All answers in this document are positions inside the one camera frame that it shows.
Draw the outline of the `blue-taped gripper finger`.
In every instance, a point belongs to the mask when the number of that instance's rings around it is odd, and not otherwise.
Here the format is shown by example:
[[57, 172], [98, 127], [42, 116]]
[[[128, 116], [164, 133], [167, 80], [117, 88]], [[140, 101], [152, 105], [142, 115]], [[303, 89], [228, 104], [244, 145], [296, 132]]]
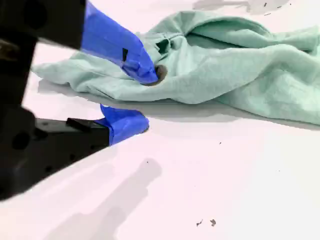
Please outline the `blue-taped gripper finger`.
[[26, 145], [14, 170], [14, 191], [23, 193], [50, 175], [104, 148], [149, 129], [149, 120], [138, 110], [100, 106], [101, 119], [35, 118], [25, 108]]
[[41, 40], [108, 60], [145, 86], [162, 81], [167, 69], [155, 65], [141, 40], [89, 0], [39, 0]]

